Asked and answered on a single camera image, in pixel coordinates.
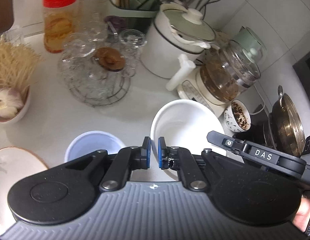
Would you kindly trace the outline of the person's right hand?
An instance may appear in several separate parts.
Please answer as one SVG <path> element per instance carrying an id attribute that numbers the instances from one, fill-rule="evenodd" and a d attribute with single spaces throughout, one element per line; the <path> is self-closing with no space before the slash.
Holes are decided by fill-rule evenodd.
<path id="1" fill-rule="evenodd" d="M 302 232 L 307 228 L 310 220 L 310 199 L 301 198 L 299 209 L 293 220 L 293 224 Z"/>

